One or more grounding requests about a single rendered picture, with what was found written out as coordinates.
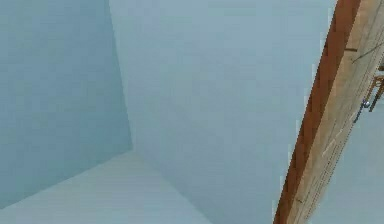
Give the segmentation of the brown wooden chair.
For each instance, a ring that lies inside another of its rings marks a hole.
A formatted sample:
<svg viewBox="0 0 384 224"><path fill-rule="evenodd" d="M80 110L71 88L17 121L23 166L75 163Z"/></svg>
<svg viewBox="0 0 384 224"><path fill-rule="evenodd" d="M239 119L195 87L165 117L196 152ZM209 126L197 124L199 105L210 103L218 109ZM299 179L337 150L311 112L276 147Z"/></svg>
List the brown wooden chair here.
<svg viewBox="0 0 384 224"><path fill-rule="evenodd" d="M369 111L372 112L375 108L377 101L384 94L384 65L380 65L376 71L372 83L370 85L366 100L372 99Z"/></svg>

